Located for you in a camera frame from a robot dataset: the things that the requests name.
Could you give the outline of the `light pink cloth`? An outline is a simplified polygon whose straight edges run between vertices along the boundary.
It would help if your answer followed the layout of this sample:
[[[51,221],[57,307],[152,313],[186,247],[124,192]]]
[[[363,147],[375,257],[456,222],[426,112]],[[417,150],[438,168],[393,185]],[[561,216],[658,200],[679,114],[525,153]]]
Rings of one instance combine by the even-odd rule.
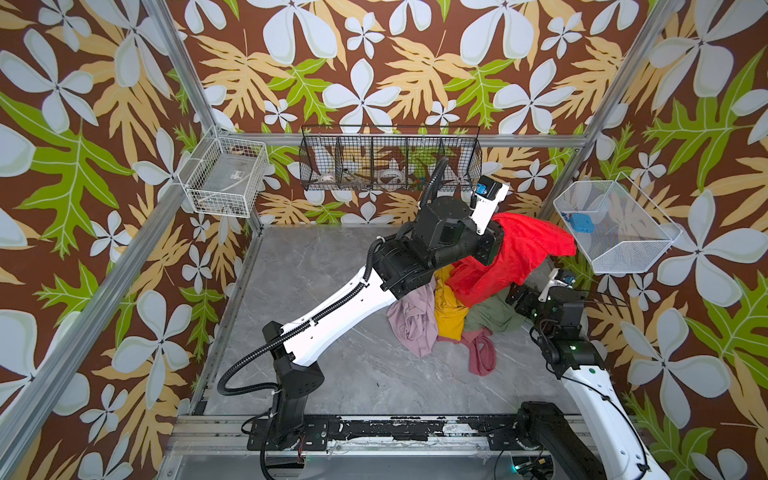
[[[438,337],[435,315],[436,279],[421,286],[387,309],[387,320],[395,337],[414,356],[430,355]]]

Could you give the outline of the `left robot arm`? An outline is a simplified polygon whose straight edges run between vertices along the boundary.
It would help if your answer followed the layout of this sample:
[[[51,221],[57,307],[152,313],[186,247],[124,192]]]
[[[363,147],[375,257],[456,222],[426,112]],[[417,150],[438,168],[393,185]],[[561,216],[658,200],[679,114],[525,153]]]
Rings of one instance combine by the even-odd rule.
[[[336,340],[371,314],[428,284],[434,273],[467,257],[484,265],[497,255],[504,232],[492,217],[497,201],[482,195],[471,203],[438,197],[416,218],[370,246],[365,265],[339,291],[303,317],[269,324],[278,391],[266,433],[278,448],[292,446],[304,429],[308,396],[324,381],[317,363]]]

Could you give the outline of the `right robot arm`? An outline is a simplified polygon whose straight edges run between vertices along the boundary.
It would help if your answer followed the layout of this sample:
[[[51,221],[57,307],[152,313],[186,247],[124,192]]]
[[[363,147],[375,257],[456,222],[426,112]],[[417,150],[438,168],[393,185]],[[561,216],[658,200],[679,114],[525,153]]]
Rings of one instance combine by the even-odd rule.
[[[632,424],[613,388],[596,347],[581,336],[586,293],[567,286],[538,292],[512,286],[507,303],[532,321],[529,335],[546,370],[569,393],[595,443],[592,452],[576,435],[564,413],[548,402],[524,402],[517,412],[518,441],[540,447],[567,479],[667,479]]]

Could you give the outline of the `red cloth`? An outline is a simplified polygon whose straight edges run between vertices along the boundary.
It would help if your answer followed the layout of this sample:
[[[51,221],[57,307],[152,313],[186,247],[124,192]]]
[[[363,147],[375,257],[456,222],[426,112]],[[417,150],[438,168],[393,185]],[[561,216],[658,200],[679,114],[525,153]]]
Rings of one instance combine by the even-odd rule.
[[[515,283],[522,285],[548,257],[577,253],[574,237],[548,221],[515,213],[497,213],[492,220],[504,232],[498,254],[489,266],[472,257],[453,264],[446,281],[464,306],[479,304]]]

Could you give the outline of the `yellow cloth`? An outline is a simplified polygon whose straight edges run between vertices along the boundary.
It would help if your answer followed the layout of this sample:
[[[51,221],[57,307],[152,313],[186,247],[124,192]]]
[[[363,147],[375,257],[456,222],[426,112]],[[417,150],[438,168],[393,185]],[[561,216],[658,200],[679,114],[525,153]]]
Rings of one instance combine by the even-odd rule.
[[[435,318],[440,337],[460,341],[469,309],[447,284],[453,270],[454,267],[448,265],[435,272]]]

